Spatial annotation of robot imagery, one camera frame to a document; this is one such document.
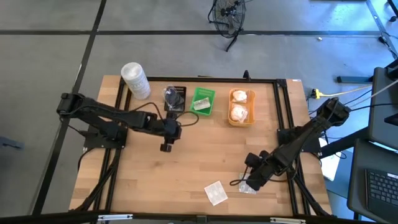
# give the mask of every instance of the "wooden table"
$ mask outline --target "wooden table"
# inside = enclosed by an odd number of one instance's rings
[[[120,76],[106,75],[98,101],[114,106]],[[257,194],[244,194],[238,186],[229,186],[245,168],[249,152],[273,151],[277,147],[276,129],[279,127],[275,98],[271,84],[263,83],[200,83],[150,82],[151,96],[146,100],[132,98],[130,110],[153,101],[163,111],[162,90],[167,85],[186,86],[189,108],[194,89],[198,86],[216,91],[211,116],[201,116],[194,126],[182,129],[181,139],[171,153],[161,152],[163,138],[129,130],[126,147],[122,151],[111,211],[131,213],[174,213],[204,215],[278,215],[291,216],[290,196],[286,182],[268,182]],[[295,125],[308,120],[307,104],[300,80],[287,80],[290,104]],[[228,96],[231,88],[246,88],[256,92],[255,119],[250,128],[236,128],[228,123]],[[142,110],[155,113],[151,105]],[[178,119],[191,123],[195,117],[185,114]],[[94,149],[82,160],[70,208],[79,206],[98,181],[104,149]],[[331,213],[321,167],[317,158],[301,155],[305,183],[318,203]],[[286,176],[273,177],[285,179]],[[228,199],[216,206],[208,200],[204,187],[220,180]],[[296,186],[299,211],[303,211]],[[101,206],[104,208],[104,188]]]

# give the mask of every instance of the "green box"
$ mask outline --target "green box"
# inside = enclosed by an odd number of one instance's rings
[[[209,98],[209,102],[210,102],[209,108],[205,108],[205,109],[202,109],[199,111],[196,111],[195,109],[193,109],[193,102],[202,100],[206,97]],[[211,109],[213,109],[213,102],[214,102],[215,97],[216,97],[216,91],[197,87],[195,89],[195,93],[193,94],[190,110],[196,114],[209,116],[211,114]]]

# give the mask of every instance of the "orange container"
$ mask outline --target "orange container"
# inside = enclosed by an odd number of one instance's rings
[[[232,99],[234,98],[232,93],[234,91],[237,91],[237,90],[242,90],[242,91],[246,92],[246,94],[248,95],[248,100],[247,100],[246,103],[232,102]],[[239,127],[249,127],[250,125],[255,123],[255,120],[254,120],[254,99],[255,99],[255,97],[256,97],[256,93],[254,91],[252,91],[252,90],[233,88],[232,90],[229,91],[228,121],[229,121],[230,124],[232,124],[233,126],[239,126]],[[234,120],[231,119],[231,111],[232,111],[232,104],[233,103],[245,106],[246,109],[248,109],[248,116],[242,123],[240,123],[239,121],[234,121]]]

